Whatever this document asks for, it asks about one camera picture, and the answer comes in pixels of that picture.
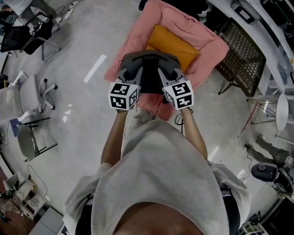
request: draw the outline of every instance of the round white table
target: round white table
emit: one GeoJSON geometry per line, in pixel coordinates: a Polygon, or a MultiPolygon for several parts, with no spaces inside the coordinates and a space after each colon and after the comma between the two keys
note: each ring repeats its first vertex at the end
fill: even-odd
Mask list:
{"type": "Polygon", "coordinates": [[[289,104],[285,94],[281,94],[277,101],[276,122],[277,129],[282,131],[285,129],[289,115],[289,104]]]}

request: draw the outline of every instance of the marker cube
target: marker cube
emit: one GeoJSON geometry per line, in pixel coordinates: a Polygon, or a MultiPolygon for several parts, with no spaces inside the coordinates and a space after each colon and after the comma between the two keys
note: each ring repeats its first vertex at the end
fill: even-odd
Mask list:
{"type": "Polygon", "coordinates": [[[176,110],[194,105],[194,94],[189,80],[163,87],[163,91],[168,102],[176,110]]]}
{"type": "Polygon", "coordinates": [[[110,83],[108,100],[111,108],[129,110],[138,101],[139,86],[125,83],[110,83]]]}

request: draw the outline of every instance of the yellow pillow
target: yellow pillow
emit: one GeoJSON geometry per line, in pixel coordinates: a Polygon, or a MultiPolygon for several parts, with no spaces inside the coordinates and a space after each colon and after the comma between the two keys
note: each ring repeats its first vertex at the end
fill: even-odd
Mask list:
{"type": "Polygon", "coordinates": [[[198,50],[158,24],[154,26],[150,39],[147,42],[146,50],[154,50],[154,48],[178,57],[183,72],[186,71],[192,60],[199,54],[198,50]]]}
{"type": "Polygon", "coordinates": [[[153,46],[147,44],[146,50],[156,50],[156,49],[153,46]]]}

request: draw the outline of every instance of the white t-shirt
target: white t-shirt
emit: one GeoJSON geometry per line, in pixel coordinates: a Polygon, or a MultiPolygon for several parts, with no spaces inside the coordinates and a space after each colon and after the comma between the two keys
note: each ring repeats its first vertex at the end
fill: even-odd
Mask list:
{"type": "Polygon", "coordinates": [[[8,5],[18,16],[31,4],[32,0],[3,0],[0,7],[8,5]]]}
{"type": "Polygon", "coordinates": [[[125,211],[139,202],[169,206],[189,218],[204,235],[227,235],[229,226],[219,184],[232,192],[241,223],[250,210],[246,186],[224,165],[209,165],[184,135],[160,120],[127,136],[122,159],[104,163],[82,177],[67,199],[64,222],[74,235],[83,206],[94,193],[91,232],[112,235],[125,211]]]}

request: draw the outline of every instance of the office chair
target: office chair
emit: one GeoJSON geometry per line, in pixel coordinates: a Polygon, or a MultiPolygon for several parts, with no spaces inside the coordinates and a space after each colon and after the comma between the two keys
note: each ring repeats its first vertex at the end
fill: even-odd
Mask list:
{"type": "Polygon", "coordinates": [[[36,111],[43,112],[45,105],[51,109],[55,107],[46,99],[46,94],[52,90],[57,89],[56,85],[42,90],[41,84],[38,83],[35,74],[28,77],[24,71],[21,71],[15,81],[9,87],[0,89],[0,123],[18,119],[24,122],[25,118],[36,114],[36,111]],[[27,80],[18,87],[17,82],[20,78],[27,80]]]}
{"type": "Polygon", "coordinates": [[[47,61],[51,56],[61,50],[58,44],[55,44],[48,39],[52,34],[60,30],[58,23],[53,21],[53,16],[45,16],[42,12],[39,12],[33,19],[28,21],[24,26],[12,26],[4,21],[0,21],[0,24],[4,25],[4,37],[1,43],[1,52],[19,50],[25,51],[31,55],[42,46],[42,60],[47,61]],[[30,30],[28,24],[31,23],[36,17],[44,16],[37,28],[30,30]],[[53,24],[57,25],[57,30],[52,32],[53,24]],[[56,50],[45,58],[44,56],[44,43],[50,43],[56,47],[56,50]]]}

